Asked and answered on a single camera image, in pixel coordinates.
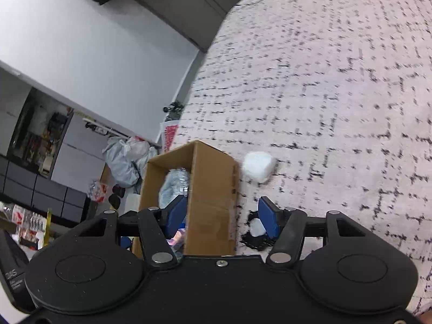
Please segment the person's right hand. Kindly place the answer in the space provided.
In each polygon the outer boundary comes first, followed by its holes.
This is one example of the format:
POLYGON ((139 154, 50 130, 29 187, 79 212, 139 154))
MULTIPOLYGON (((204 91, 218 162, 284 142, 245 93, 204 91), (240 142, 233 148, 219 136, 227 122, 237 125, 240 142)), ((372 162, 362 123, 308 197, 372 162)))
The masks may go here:
POLYGON ((432 303, 421 309, 417 315, 417 319, 422 324, 432 324, 432 303))

